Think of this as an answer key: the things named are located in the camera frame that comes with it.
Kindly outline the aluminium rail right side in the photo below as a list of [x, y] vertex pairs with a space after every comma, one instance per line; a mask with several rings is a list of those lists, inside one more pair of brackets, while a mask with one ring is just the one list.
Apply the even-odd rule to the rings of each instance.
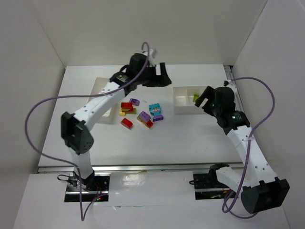
[[230, 87], [233, 90], [234, 95], [235, 95], [236, 109], [244, 112], [244, 107], [243, 107], [243, 104], [241, 101], [240, 94], [237, 89], [237, 85], [235, 83], [235, 77], [233, 75], [232, 69], [233, 69], [232, 66], [224, 65], [224, 71], [225, 71], [225, 74], [227, 77], [227, 81], [229, 82], [228, 87]]

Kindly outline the left white divided tray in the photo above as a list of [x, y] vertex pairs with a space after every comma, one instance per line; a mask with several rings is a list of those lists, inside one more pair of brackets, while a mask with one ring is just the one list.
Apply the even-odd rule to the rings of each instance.
[[91, 104], [91, 100], [94, 100], [94, 105], [97, 105], [94, 111], [97, 111], [99, 124], [111, 124], [114, 117], [116, 105], [113, 102], [109, 103], [109, 99], [113, 98], [113, 94], [108, 94], [117, 89], [113, 83], [109, 82], [109, 79], [97, 77], [93, 83], [90, 95], [100, 95], [98, 97], [89, 97], [87, 103]]

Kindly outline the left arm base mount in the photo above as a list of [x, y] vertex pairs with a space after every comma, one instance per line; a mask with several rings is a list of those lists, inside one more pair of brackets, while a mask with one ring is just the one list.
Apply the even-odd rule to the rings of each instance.
[[[57, 180], [66, 183], [64, 202], [79, 202], [80, 184], [74, 173], [59, 174]], [[94, 198], [96, 202], [109, 201], [110, 174], [95, 173], [94, 178], [84, 185], [82, 184], [82, 201], [91, 202]]]

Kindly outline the red green yellow lego stack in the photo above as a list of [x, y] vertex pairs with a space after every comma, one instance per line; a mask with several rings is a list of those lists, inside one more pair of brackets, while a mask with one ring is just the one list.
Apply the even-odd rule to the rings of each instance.
[[144, 122], [139, 116], [137, 116], [137, 120], [143, 124], [144, 126], [146, 126], [147, 128], [151, 129], [153, 126], [153, 122], [151, 120], [149, 120], [147, 123]]

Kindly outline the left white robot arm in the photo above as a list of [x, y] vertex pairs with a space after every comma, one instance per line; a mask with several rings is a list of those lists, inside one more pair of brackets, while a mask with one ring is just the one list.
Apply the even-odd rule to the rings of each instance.
[[97, 97], [72, 114], [62, 114], [61, 137], [72, 156], [73, 175], [83, 189], [88, 189], [94, 183], [89, 150], [94, 143], [91, 130], [99, 119], [113, 105], [136, 90], [138, 85], [165, 87], [172, 83], [163, 62], [160, 63], [161, 73], [156, 73], [156, 65], [153, 63], [156, 53], [156, 49], [135, 53], [129, 64], [109, 79]]

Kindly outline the purple printed lego brick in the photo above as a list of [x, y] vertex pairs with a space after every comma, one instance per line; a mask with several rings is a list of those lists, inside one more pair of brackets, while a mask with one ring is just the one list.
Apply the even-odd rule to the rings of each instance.
[[140, 101], [138, 99], [135, 98], [130, 98], [129, 102], [133, 105], [133, 106], [139, 106], [140, 105]]

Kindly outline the right white divided tray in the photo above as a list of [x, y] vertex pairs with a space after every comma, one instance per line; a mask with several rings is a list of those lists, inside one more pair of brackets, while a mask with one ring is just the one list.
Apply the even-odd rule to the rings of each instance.
[[193, 95], [201, 95], [207, 86], [174, 86], [173, 92], [173, 110], [177, 115], [205, 115], [206, 113], [200, 107], [193, 103]]

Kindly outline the red curved lego brick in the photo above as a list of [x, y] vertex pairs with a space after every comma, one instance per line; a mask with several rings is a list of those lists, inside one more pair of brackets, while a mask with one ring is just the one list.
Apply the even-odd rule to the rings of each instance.
[[126, 127], [126, 128], [129, 129], [129, 130], [132, 129], [132, 127], [133, 127], [132, 121], [130, 121], [130, 120], [127, 119], [127, 118], [124, 118], [124, 119], [121, 120], [121, 125], [124, 126], [124, 127]]

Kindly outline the green sloped lego brick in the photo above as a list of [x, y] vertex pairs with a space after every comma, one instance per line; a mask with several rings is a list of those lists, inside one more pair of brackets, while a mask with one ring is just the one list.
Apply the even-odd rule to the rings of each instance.
[[197, 99], [199, 98], [200, 96], [198, 94], [194, 94], [193, 95], [193, 103], [196, 103]]

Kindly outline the teal character lego figure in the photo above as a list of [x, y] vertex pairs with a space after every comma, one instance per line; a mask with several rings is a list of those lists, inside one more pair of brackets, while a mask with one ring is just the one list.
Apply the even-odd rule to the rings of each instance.
[[155, 104], [150, 104], [149, 105], [149, 111], [150, 111], [150, 114], [152, 116], [157, 116], [157, 115], [160, 115], [161, 114], [161, 106], [159, 103], [155, 103]]

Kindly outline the aluminium rail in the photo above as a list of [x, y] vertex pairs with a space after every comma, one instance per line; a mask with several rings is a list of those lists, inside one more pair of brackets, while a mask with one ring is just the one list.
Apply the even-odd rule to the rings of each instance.
[[234, 95], [235, 95], [236, 109], [244, 112], [244, 107], [243, 107], [243, 104], [241, 101], [240, 94], [237, 89], [237, 85], [235, 83], [235, 77], [233, 75], [232, 69], [233, 69], [232, 66], [224, 65], [224, 71], [225, 71], [225, 74], [227, 77], [227, 81], [229, 82], [228, 87], [230, 87], [233, 90]]
[[[118, 172], [118, 171], [166, 171], [166, 170], [202, 170], [209, 169], [211, 164], [162, 164], [162, 165], [123, 165], [123, 166], [93, 166], [96, 172]], [[71, 172], [72, 167], [39, 167], [38, 173], [60, 173]]]

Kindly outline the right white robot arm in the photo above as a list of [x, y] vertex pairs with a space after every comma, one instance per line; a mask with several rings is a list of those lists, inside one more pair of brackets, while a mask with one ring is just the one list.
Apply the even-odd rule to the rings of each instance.
[[226, 164], [211, 166], [216, 183], [228, 186], [250, 214], [280, 207], [290, 189], [286, 179], [280, 179], [263, 155], [245, 113], [235, 107], [235, 93], [229, 87], [207, 86], [195, 102], [205, 113], [216, 118], [218, 125], [232, 141], [244, 170], [237, 174]]

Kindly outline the aluminium rail front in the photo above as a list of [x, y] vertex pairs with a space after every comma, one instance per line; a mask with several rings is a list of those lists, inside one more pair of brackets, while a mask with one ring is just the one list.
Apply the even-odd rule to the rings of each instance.
[[[162, 165], [123, 165], [123, 166], [93, 166], [96, 172], [118, 172], [118, 171], [166, 171], [166, 170], [202, 170], [209, 169], [211, 164], [162, 164]], [[72, 167], [39, 167], [38, 173], [60, 173], [71, 172]]]

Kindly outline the purple curved lego base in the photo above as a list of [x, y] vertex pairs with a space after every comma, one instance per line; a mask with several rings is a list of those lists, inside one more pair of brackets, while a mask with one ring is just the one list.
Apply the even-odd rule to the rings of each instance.
[[153, 116], [152, 121], [157, 122], [157, 121], [161, 121], [163, 119], [164, 119], [164, 116], [162, 114], [159, 114], [159, 115]]

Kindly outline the red yellow green lego pile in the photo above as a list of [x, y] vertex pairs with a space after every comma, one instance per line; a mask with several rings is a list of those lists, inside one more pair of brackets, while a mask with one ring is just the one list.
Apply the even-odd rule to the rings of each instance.
[[127, 114], [135, 115], [137, 114], [137, 109], [133, 106], [133, 103], [131, 102], [121, 102], [119, 116], [126, 116]]

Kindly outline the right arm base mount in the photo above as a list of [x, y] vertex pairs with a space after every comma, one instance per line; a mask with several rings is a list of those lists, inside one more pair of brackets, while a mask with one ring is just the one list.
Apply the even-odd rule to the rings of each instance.
[[193, 180], [189, 184], [194, 187], [195, 199], [224, 199], [231, 190], [228, 186], [220, 183], [216, 177], [216, 171], [223, 167], [229, 167], [226, 163], [211, 165], [208, 172], [193, 174]]

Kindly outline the white divided tray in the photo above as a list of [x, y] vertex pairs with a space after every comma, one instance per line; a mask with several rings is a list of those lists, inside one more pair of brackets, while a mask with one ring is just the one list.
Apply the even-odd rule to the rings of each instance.
[[109, 99], [113, 98], [113, 94], [108, 94], [117, 89], [113, 83], [109, 82], [109, 79], [97, 77], [93, 83], [90, 95], [100, 95], [98, 97], [89, 97], [87, 103], [91, 104], [91, 100], [94, 100], [94, 105], [97, 105], [94, 111], [97, 111], [99, 124], [111, 124], [114, 117], [116, 105], [113, 102], [109, 103]]
[[207, 86], [174, 86], [173, 92], [173, 110], [177, 115], [205, 115], [206, 113], [200, 107], [193, 103], [193, 95], [201, 95]]

